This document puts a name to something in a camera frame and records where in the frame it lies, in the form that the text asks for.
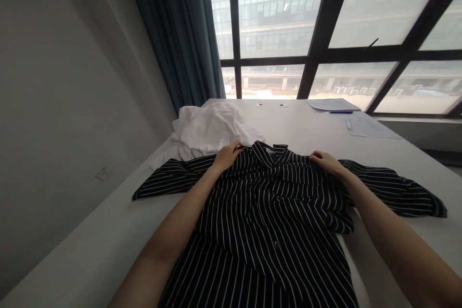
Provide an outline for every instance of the forearm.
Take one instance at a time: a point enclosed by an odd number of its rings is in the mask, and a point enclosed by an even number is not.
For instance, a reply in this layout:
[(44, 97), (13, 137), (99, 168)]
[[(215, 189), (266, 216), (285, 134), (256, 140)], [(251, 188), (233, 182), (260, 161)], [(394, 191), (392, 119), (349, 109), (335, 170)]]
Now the forearm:
[(339, 178), (372, 242), (411, 304), (460, 306), (462, 281), (457, 274), (357, 176), (345, 169)]
[(176, 262), (220, 174), (213, 167), (205, 172), (162, 221), (141, 251), (140, 258)]
[(156, 307), (167, 280), (221, 172), (209, 168), (176, 204), (138, 255), (110, 303), (115, 307)]

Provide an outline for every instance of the striped shirt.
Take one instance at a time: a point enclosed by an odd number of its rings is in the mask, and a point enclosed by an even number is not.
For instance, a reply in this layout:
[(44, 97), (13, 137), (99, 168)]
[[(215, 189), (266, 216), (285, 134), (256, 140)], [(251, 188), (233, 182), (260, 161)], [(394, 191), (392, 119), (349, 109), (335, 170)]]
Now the striped shirt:
[[(349, 234), (343, 184), (286, 145), (244, 147), (215, 183), (160, 307), (357, 307), (336, 233)], [(133, 195), (187, 192), (214, 155), (167, 161)], [(340, 160), (401, 216), (444, 218), (442, 202), (388, 168)]]

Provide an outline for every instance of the table surface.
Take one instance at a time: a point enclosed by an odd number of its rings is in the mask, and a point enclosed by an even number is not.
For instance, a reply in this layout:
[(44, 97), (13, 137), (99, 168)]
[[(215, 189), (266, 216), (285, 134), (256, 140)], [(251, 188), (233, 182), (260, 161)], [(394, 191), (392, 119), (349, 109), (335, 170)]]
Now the table surface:
[[(209, 100), (240, 106), (266, 143), (288, 144), (297, 154), (316, 149), (338, 159), (389, 167), (438, 196), (448, 218), (403, 218), (462, 276), (462, 179), (406, 140), (352, 137), (332, 115), (304, 100)], [(105, 306), (141, 248), (182, 194), (132, 203), (133, 192), (151, 175), (149, 163), (171, 148), (167, 140), (37, 265), (0, 303), (0, 307)], [(407, 304), (376, 253), (358, 216), (355, 232), (342, 237), (360, 305)], [(364, 283), (364, 288), (357, 288)]]

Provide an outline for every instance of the window frame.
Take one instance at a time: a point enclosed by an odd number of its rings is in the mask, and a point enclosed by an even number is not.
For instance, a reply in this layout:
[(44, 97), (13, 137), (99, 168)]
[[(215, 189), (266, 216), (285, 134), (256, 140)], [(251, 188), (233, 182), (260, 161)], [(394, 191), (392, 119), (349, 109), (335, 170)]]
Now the window frame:
[(329, 42), (335, 29), (344, 0), (321, 0), (313, 37), (306, 56), (246, 58), (241, 59), (239, 36), (239, 3), (230, 0), (233, 59), (220, 60), (222, 67), (234, 67), (236, 81), (236, 97), (242, 99), (243, 66), (292, 65), (304, 64), (297, 99), (307, 99), (313, 85), (319, 64), (338, 63), (375, 63), (396, 62), (394, 69), (373, 97), (367, 114), (375, 116), (417, 117), (417, 118), (462, 118), (462, 97), (446, 114), (412, 114), (412, 113), (377, 113), (375, 109), (387, 95), (401, 73), (411, 61), (448, 61), (462, 60), (460, 50), (420, 51), (419, 48), (437, 24), (445, 10), (453, 0), (429, 0), (412, 29), (400, 45), (329, 48)]

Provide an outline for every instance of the electrical outlet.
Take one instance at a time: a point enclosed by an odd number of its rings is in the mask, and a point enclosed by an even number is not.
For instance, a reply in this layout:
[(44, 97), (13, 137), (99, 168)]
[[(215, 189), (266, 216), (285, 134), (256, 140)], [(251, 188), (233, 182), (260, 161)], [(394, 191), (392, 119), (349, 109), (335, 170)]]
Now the electrical outlet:
[(110, 169), (108, 169), (107, 167), (103, 167), (103, 169), (101, 171), (99, 171), (95, 177), (98, 178), (100, 181), (106, 181), (108, 180), (109, 178), (112, 177), (112, 175), (114, 174), (113, 171), (111, 171)]

